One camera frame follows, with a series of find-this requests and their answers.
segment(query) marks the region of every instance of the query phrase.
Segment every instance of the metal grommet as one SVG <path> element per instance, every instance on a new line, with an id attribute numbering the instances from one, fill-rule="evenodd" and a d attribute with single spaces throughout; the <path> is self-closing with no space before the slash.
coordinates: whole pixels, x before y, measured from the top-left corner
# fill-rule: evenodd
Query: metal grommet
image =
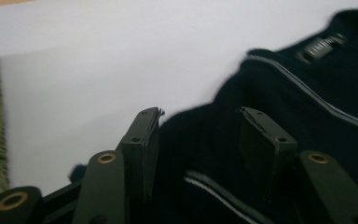
<path id="1" fill-rule="evenodd" d="M 105 153 L 102 156 L 98 157 L 98 162 L 101 164 L 109 163 L 116 159 L 116 155 L 113 153 Z"/>
<path id="2" fill-rule="evenodd" d="M 0 211 L 9 211 L 22 205 L 28 199 L 26 192 L 14 192 L 0 202 Z"/>
<path id="3" fill-rule="evenodd" d="M 330 160 L 327 157 L 325 157 L 324 155 L 319 154 L 319 153 L 310 153 L 308 158 L 311 161 L 314 161 L 314 162 L 317 162 L 320 164 L 327 164 L 330 162 Z"/>
<path id="4" fill-rule="evenodd" d="M 277 137 L 276 140 L 277 140 L 278 142 L 287 142 L 287 139 L 284 138 L 284 137 Z"/>
<path id="5" fill-rule="evenodd" d="M 139 141 L 141 141 L 141 138 L 133 137 L 131 140 L 132 140 L 132 142 L 139 142 Z"/>

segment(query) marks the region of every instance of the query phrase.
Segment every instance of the clothing label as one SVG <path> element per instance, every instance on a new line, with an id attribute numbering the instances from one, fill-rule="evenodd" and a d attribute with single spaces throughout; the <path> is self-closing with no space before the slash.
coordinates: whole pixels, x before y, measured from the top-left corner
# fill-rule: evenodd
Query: clothing label
<path id="1" fill-rule="evenodd" d="M 302 49 L 297 54 L 297 58 L 303 62 L 311 63 L 315 60 L 321 59 L 334 49 L 342 46 L 344 43 L 345 37 L 340 34 L 318 37 Z"/>

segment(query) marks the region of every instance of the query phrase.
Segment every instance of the white wall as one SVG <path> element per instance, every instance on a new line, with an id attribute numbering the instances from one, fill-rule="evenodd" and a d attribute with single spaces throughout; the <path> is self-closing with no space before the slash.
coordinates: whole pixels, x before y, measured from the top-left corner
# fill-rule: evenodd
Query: white wall
<path id="1" fill-rule="evenodd" d="M 0 7 L 11 186 L 44 194 L 114 149 L 138 111 L 205 104 L 251 48 L 320 31 L 358 0 L 39 0 Z"/>

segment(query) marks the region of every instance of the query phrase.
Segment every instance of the dark clothing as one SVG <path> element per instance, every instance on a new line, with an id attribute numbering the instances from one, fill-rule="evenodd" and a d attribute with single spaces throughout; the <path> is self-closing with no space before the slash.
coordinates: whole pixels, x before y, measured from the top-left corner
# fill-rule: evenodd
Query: dark clothing
<path id="1" fill-rule="evenodd" d="M 358 10 L 338 13 L 291 48 L 251 50 L 211 104 L 164 123 L 145 222 L 290 223 L 245 169 L 236 114 L 242 106 L 268 114 L 298 150 L 336 158 L 358 184 Z"/>

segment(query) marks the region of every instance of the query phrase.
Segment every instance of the silver zipper trim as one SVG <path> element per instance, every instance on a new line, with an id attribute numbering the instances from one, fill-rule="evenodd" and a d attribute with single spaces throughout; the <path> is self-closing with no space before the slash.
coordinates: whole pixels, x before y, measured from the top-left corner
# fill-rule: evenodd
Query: silver zipper trim
<path id="1" fill-rule="evenodd" d="M 305 92 L 308 96 L 310 96 L 314 101 L 316 101 L 319 105 L 324 107 L 330 114 L 336 116 L 339 119 L 343 119 L 355 126 L 358 127 L 358 118 L 356 118 L 353 115 L 350 115 L 339 108 L 336 108 L 335 106 L 329 104 L 326 102 L 322 97 L 320 97 L 315 91 L 313 91 L 310 87 L 308 87 L 303 81 L 301 81 L 298 77 L 296 77 L 293 73 L 291 73 L 289 70 L 287 70 L 285 67 L 283 67 L 280 63 L 277 63 L 271 59 L 255 56 L 255 55 L 249 55 L 246 58 L 246 61 L 259 61 L 262 63 L 268 63 L 278 69 L 282 74 L 284 74 L 289 80 L 291 80 L 293 83 L 295 83 L 303 92 Z"/>
<path id="2" fill-rule="evenodd" d="M 207 191 L 209 194 L 219 200 L 225 207 L 234 212 L 237 216 L 251 224 L 274 224 L 268 217 L 265 217 L 256 211 L 250 205 L 242 202 L 228 190 L 214 182 L 210 177 L 195 171 L 187 171 L 185 182 Z"/>

